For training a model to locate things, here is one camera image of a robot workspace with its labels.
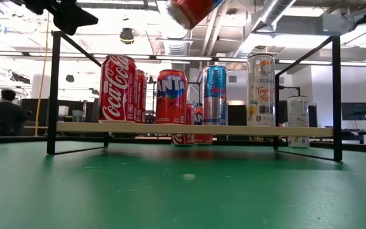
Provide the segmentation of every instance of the soda can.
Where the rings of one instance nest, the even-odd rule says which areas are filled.
[[[227,125],[227,69],[208,66],[202,75],[203,125]]]
[[[124,55],[109,55],[101,67],[98,121],[135,122],[137,67]]]
[[[309,103],[306,96],[293,96],[287,99],[289,127],[309,127]],[[288,137],[290,147],[307,148],[309,137]]]
[[[224,0],[171,0],[169,14],[185,29],[191,30]]]
[[[137,83],[137,112],[135,113],[135,121],[137,123],[145,123],[146,114],[146,76],[142,70],[138,70]]]
[[[194,107],[192,104],[186,106],[186,125],[194,125]],[[192,146],[194,134],[172,134],[172,144],[174,146]]]
[[[194,124],[202,125],[203,124],[203,107],[198,106],[194,109]],[[194,143],[201,145],[211,145],[213,144],[213,135],[212,134],[195,134],[194,135]]]
[[[181,70],[163,70],[157,81],[156,124],[186,123],[187,78]]]
[[[247,125],[275,127],[275,60],[270,54],[248,59]]]

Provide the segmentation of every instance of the person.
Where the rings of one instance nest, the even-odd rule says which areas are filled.
[[[13,132],[9,136],[19,136],[22,124],[28,120],[27,112],[24,108],[12,103],[17,94],[13,90],[2,90],[2,100],[0,102],[0,120],[10,125]]]

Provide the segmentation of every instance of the red soda can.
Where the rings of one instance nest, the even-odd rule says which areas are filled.
[[[224,0],[173,0],[169,14],[185,29],[191,30]]]
[[[186,106],[186,125],[194,125],[194,107],[192,104]],[[194,144],[194,134],[172,134],[174,146],[187,146]]]
[[[181,70],[160,72],[156,93],[156,124],[186,124],[187,78]]]
[[[98,121],[134,122],[137,103],[137,67],[123,55],[109,55],[101,67]]]
[[[145,123],[146,114],[146,76],[142,70],[138,70],[137,85],[137,112],[135,113],[135,121],[137,123]]]
[[[203,124],[203,107],[198,106],[194,109],[194,124]],[[213,144],[213,135],[211,134],[195,134],[194,135],[195,144],[211,145]]]

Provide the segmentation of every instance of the green table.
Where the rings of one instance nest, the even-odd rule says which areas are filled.
[[[366,153],[335,163],[232,146],[45,151],[0,144],[0,228],[366,228]]]

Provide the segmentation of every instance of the white can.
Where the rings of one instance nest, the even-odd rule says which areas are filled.
[[[270,54],[248,59],[247,125],[275,126],[275,60]]]
[[[289,127],[309,127],[309,104],[306,96],[293,96],[287,99],[287,119]],[[288,137],[290,147],[307,148],[308,137]]]

